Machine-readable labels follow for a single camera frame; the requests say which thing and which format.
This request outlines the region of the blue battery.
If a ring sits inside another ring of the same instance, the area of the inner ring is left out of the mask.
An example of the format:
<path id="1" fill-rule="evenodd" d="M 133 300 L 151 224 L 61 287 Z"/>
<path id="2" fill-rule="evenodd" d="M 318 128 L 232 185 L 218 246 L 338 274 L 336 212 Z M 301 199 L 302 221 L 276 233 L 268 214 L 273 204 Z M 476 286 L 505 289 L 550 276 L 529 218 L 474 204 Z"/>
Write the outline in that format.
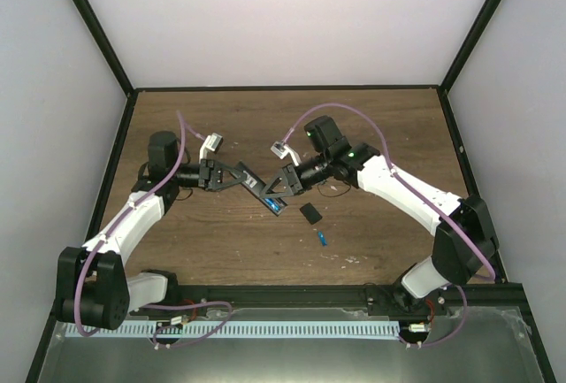
<path id="1" fill-rule="evenodd" d="M 328 245 L 325 235 L 321 231 L 317 232 L 317 237 L 322 246 L 326 247 Z"/>
<path id="2" fill-rule="evenodd" d="M 279 215 L 286 208 L 278 199 L 265 198 L 264 202 L 275 215 Z"/>

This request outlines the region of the black remote control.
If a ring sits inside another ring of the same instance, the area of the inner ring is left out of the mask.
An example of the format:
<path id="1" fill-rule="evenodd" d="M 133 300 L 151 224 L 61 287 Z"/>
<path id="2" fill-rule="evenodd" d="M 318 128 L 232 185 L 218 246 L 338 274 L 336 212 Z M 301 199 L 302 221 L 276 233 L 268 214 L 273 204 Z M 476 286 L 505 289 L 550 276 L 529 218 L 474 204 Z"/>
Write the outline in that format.
<path id="1" fill-rule="evenodd" d="M 264 199 L 260 198 L 260 192 L 264 188 L 265 183 L 264 181 L 255 174 L 244 162 L 240 161 L 235 166 L 236 169 L 241 170 L 247 174 L 247 179 L 241 183 L 241 185 L 252 195 L 254 196 L 258 202 L 260 202 L 267 210 L 269 210 L 274 216 L 278 217 L 281 215 L 282 211 L 279 215 L 275 215 L 270 208 L 265 204 Z M 282 199 L 277 198 L 282 204 L 285 204 L 287 207 L 287 203 Z"/>

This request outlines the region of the black battery cover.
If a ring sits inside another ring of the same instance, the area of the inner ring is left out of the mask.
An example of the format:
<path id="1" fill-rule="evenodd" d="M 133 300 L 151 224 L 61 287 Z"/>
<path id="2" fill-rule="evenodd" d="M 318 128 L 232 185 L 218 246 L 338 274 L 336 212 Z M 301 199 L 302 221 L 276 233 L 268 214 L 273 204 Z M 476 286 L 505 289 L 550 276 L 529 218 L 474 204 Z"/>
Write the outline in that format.
<path id="1" fill-rule="evenodd" d="M 304 204 L 299 211 L 311 225 L 315 225 L 322 219 L 322 215 L 312 203 Z"/>

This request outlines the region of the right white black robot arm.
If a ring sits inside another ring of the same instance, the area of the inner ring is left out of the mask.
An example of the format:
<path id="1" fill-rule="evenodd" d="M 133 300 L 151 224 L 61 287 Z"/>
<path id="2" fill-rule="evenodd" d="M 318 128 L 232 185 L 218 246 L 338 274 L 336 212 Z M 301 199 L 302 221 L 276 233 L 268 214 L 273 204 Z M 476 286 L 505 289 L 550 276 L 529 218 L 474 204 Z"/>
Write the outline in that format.
<path id="1" fill-rule="evenodd" d="M 495 280 L 490 263 L 499 244 L 485 201 L 435 188 L 395 165 L 385 149 L 362 142 L 353 146 L 329 116 L 309 122 L 304 133 L 316 155 L 302 161 L 286 141 L 272 144 L 278 158 L 291 157 L 262 190 L 268 199 L 302 195 L 330 178 L 375 195 L 406 213 L 433 238 L 432 253 L 412 265 L 393 284 L 394 307 L 402 314 L 417 312 L 433 291 L 461 286 L 479 271 Z"/>

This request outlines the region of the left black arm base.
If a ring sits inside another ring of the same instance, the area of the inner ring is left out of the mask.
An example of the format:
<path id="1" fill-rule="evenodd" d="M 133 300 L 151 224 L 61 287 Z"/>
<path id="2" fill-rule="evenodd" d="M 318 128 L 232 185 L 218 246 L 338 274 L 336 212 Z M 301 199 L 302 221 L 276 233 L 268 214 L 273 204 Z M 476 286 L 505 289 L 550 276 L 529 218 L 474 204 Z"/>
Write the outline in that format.
<path id="1" fill-rule="evenodd" d="M 202 308 L 197 301 L 191 303 L 180 296 L 178 287 L 168 288 L 168 280 L 150 275 L 128 283 L 129 311 L 181 312 Z"/>

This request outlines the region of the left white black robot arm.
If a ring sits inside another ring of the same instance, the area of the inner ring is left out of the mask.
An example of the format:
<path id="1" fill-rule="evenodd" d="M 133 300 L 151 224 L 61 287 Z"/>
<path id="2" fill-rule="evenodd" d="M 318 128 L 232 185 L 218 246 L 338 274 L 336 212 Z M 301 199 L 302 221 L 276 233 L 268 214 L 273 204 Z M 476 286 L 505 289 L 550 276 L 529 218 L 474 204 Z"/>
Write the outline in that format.
<path id="1" fill-rule="evenodd" d="M 245 180 L 243 172 L 212 158 L 223 142 L 220 134 L 203 139 L 196 162 L 191 161 L 185 141 L 184 135 L 171 131 L 152 134 L 148 159 L 125 205 L 97 235 L 59 255 L 56 318 L 75 325 L 80 335 L 115 330 L 129 312 L 140 308 L 151 306 L 169 316 L 180 307 L 175 273 L 145 270 L 127 277 L 128 259 L 149 229 L 171 209 L 181 189 L 219 192 Z"/>

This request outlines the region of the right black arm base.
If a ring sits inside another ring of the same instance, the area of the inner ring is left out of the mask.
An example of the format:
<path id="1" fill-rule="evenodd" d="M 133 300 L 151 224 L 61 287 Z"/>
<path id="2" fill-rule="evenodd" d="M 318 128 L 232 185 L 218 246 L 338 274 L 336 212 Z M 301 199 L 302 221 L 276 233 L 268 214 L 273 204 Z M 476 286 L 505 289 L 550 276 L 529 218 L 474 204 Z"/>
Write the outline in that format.
<path id="1" fill-rule="evenodd" d="M 443 312 L 445 307 L 432 295 L 416 298 L 402 285 L 403 274 L 391 284 L 365 283 L 366 304 L 371 315 L 392 317 L 424 316 Z"/>

